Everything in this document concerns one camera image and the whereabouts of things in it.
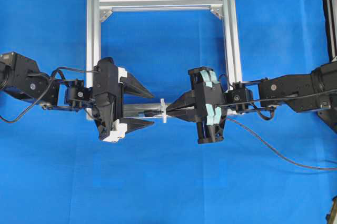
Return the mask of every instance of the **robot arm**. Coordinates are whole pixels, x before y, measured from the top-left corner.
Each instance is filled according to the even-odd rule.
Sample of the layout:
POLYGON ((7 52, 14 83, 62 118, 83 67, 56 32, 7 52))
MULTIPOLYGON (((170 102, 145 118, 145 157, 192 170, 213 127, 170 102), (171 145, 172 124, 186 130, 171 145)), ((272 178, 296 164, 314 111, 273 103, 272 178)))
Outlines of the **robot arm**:
POLYGON ((337 133, 337 62, 322 65, 310 74, 285 75, 274 79, 233 83, 224 92, 212 69, 189 70, 191 90, 167 107, 167 114, 196 123, 198 143, 223 140, 227 109, 238 114, 256 112, 270 120, 278 106, 287 104, 297 113, 318 111, 337 133), (250 85, 257 85, 260 99, 254 100, 250 85), (267 117, 261 111, 269 111, 267 117))
MULTIPOLYGON (((112 58, 104 58, 95 66, 91 88, 84 87, 83 80, 65 79, 62 69, 85 72, 59 67, 49 76, 39 71, 34 60, 15 52, 1 54, 0 91, 46 110, 77 112, 90 108, 99 139, 103 141, 116 142, 127 133, 153 124, 152 121, 124 118, 124 93, 146 98, 153 95, 131 73, 115 66, 112 58), (67 87, 64 102, 67 106, 58 106, 60 85, 67 87)), ((21 116, 13 121, 3 120, 14 123, 21 116)))

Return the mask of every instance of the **aluminum frame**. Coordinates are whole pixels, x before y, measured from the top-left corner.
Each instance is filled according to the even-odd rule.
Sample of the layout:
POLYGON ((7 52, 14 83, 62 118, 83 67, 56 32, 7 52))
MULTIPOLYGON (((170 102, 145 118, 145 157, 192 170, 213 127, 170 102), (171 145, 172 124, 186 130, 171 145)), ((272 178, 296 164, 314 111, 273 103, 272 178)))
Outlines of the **aluminum frame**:
MULTIPOLYGON (((225 65, 228 83, 241 82, 241 58, 235 0, 87 0, 86 69, 92 70, 101 59, 101 23, 113 12, 207 10, 222 20, 225 65)), ((93 75, 86 74, 86 86, 93 86, 93 75)), ((125 116, 138 117, 143 110, 162 109, 161 104, 124 105, 125 116)))

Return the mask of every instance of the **white plastic clip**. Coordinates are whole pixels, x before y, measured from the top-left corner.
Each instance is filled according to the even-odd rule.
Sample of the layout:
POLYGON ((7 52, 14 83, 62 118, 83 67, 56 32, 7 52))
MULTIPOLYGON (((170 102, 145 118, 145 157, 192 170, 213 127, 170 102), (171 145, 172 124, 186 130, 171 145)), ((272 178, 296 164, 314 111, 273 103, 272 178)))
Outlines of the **white plastic clip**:
POLYGON ((167 122, 167 113, 166 113, 166 104, 165 104, 165 100, 163 98, 160 99, 160 109, 162 112, 162 117, 163 117, 163 123, 167 122))

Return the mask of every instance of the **black cable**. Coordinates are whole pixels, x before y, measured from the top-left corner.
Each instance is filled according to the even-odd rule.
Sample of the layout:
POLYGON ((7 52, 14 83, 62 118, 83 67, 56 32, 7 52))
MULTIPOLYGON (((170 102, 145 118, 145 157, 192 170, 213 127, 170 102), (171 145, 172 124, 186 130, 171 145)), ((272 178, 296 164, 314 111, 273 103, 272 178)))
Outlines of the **black cable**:
POLYGON ((0 115, 0 119, 3 120, 4 122, 6 123, 9 123, 9 124, 12 124, 12 123, 15 123, 17 122, 18 120, 21 119, 21 117, 23 117, 29 110, 31 110, 45 95, 46 93, 49 91, 49 89, 51 88, 52 86, 52 83, 54 82, 55 80, 55 76, 57 73, 59 73, 59 70, 61 69, 64 69, 64 70, 70 70, 72 72, 77 72, 77 73, 98 73, 97 71, 95 70, 78 70, 78 69, 72 69, 72 68, 68 68, 68 67, 59 67, 57 69, 55 69, 52 74, 51 74, 51 77, 49 79, 49 84, 47 86, 47 88, 43 91, 43 93, 37 98, 36 101, 34 101, 29 107, 27 107, 22 113, 20 113, 14 120, 7 120, 5 119, 4 117, 2 117, 0 115))
POLYGON ((256 105, 254 103, 251 103, 251 105, 255 108, 257 114, 264 120, 271 120, 272 118, 274 118, 275 115, 275 109, 269 110, 270 113, 270 117, 265 116, 264 114, 261 113, 261 111, 258 109, 258 107, 256 107, 256 105))
POLYGON ((323 168, 323 167, 315 167, 315 166, 308 166, 308 165, 299 164, 298 162, 295 162, 295 161, 289 159, 288 157, 282 155, 275 148, 273 148, 267 141, 263 140, 261 136, 259 136, 257 133, 255 133, 251 129, 247 128, 246 126, 244 126, 242 123, 240 123, 236 120, 233 120, 231 118, 228 118, 228 117, 227 117, 227 120, 229 120, 229 121, 239 125, 240 127, 244 128, 246 131, 248 131, 253 136, 255 136, 258 140, 260 140, 262 143, 264 143, 268 148, 270 148, 276 155, 278 155, 279 157, 281 157, 282 159, 284 159, 285 161, 287 161, 287 162, 289 162, 293 165, 300 166, 300 167, 306 168, 306 169, 311 169, 311 170, 337 171, 337 167, 336 168, 323 168))
POLYGON ((226 74, 224 74, 224 73, 223 73, 223 74, 221 74, 221 75, 220 75, 220 76, 217 78, 217 80, 218 80, 218 81, 220 81, 220 79, 221 79, 222 77, 226 77, 226 79, 227 79, 227 83, 228 83, 228 84, 229 84, 231 87, 233 87, 233 86, 232 86, 232 84, 231 84, 231 83, 229 83, 228 76, 227 76, 226 74))
POLYGON ((49 75, 46 73, 29 73, 27 74, 28 77, 43 77, 44 79, 46 79, 49 82, 49 75))
POLYGON ((329 93, 335 93, 335 92, 337 92, 337 89, 331 89, 331 90, 328 90, 328 91, 322 91, 320 93, 307 94, 307 95, 296 96, 296 97, 270 98, 270 99, 254 99, 254 100, 250 100, 250 101, 237 102, 237 103, 229 103, 229 104, 218 105, 218 106, 219 107, 229 107, 229 106, 250 104, 250 103, 254 103, 254 102, 263 102, 263 101, 287 101, 287 100, 293 100, 293 99, 309 98, 309 97, 313 97, 313 96, 319 96, 319 95, 322 95, 322 94, 329 94, 329 93))

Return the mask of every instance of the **blue fabric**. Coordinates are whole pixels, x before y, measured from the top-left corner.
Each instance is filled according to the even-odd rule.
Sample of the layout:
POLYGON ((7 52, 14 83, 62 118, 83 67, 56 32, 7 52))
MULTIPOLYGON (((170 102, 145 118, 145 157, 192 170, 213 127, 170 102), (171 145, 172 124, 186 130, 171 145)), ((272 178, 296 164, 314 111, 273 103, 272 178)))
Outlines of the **blue fabric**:
MULTIPOLYGON (((328 62, 322 0, 236 0, 236 11, 245 80, 328 62)), ((0 52, 12 50, 47 73, 84 68, 86 0, 0 0, 0 52)), ((156 96, 128 103, 173 101, 190 88, 188 69, 224 69, 208 12, 113 14, 102 53, 156 96)), ((26 106, 0 94, 7 118, 26 106)), ((283 106, 270 122, 237 119, 298 162, 337 165, 336 135, 315 114, 283 106)), ((203 146, 177 119, 109 144, 83 112, 38 107, 0 131, 0 223, 324 223, 337 195, 336 173, 287 164, 230 122, 223 142, 203 146)))

